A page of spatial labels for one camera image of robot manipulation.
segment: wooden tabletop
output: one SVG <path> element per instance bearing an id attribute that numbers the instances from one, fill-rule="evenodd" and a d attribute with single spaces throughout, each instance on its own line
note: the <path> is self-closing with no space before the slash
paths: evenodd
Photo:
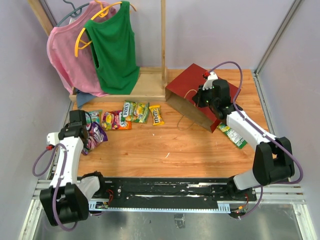
<path id="1" fill-rule="evenodd" d="M 168 81 L 182 72 L 168 71 Z M 215 70 L 220 78 L 239 85 L 238 70 Z M 247 144 L 238 149 L 219 129 L 210 133 L 194 124 L 188 130 L 178 130 L 181 114 L 165 102 L 160 104 L 164 125 L 153 126 L 149 115 L 147 124 L 133 123 L 131 130 L 107 131 L 108 142 L 102 143 L 89 155 L 81 155 L 78 175 L 99 171 L 105 177 L 201 177 L 227 178 L 252 168 L 254 150 Z M 243 71 L 243 85 L 237 99 L 246 113 L 262 128 L 267 124 L 250 70 Z M 121 110 L 123 102 L 87 103 L 85 111 Z M 179 128 L 192 121 L 182 119 Z"/>

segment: purple snack bag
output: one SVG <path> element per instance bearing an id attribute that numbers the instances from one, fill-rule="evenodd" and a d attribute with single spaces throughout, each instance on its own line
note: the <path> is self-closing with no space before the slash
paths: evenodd
<path id="1" fill-rule="evenodd" d="M 103 128 L 96 122 L 92 122 L 89 131 L 89 139 L 86 146 L 83 147 L 82 154 L 88 155 L 93 149 L 98 147 L 102 142 L 108 141 L 107 134 Z"/>

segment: gray floor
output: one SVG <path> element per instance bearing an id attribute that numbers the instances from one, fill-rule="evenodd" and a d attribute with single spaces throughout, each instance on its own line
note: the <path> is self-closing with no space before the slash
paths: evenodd
<path id="1" fill-rule="evenodd" d="M 261 204 L 241 221 L 227 214 L 186 213 L 177 228 L 174 213 L 107 212 L 79 222 L 72 232 L 40 220 L 35 240 L 301 240 L 291 205 Z"/>

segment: blue cloth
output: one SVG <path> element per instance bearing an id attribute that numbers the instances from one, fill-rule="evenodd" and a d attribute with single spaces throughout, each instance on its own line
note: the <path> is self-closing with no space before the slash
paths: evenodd
<path id="1" fill-rule="evenodd" d="M 90 102 L 94 98 L 96 98 L 96 96 L 76 89 L 76 106 L 78 109 L 81 109 L 84 104 Z"/>

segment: gray hanger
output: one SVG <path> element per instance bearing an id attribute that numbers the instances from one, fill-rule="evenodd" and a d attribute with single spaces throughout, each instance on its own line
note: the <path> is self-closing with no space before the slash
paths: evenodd
<path id="1" fill-rule="evenodd" d="M 74 10 L 74 12 L 70 15 L 70 17 L 73 17 L 73 18 L 76 18 L 76 17 L 78 17 L 78 16 L 80 16 L 81 15 L 81 13 L 82 13 L 82 8 L 80 9 L 80 12 L 79 13 L 77 13 L 77 11 L 76 11 L 76 8 L 75 8 L 75 5 L 72 3 L 72 2 L 70 2 L 70 1 L 67 1 L 67 0 L 63 0 L 66 4 L 71 4 L 71 6 L 73 7 L 73 10 Z"/>
<path id="2" fill-rule="evenodd" d="M 72 4 L 72 6 L 73 6 L 73 8 L 74 8 L 74 10 L 72 11 L 72 12 L 70 12 L 67 16 L 65 16 L 56 26 L 57 27 L 59 27 L 67 18 L 69 18 L 69 17 L 73 17 L 73 18 L 76 18 L 76 17 L 78 17 L 80 14 L 81 14 L 81 12 L 82 12 L 82 9 L 84 8 L 84 7 L 86 7 L 86 6 L 88 6 L 89 5 L 89 3 L 86 3 L 86 4 L 83 4 L 82 6 L 80 6 L 80 7 L 78 7 L 78 8 L 75 8 L 75 6 Z"/>

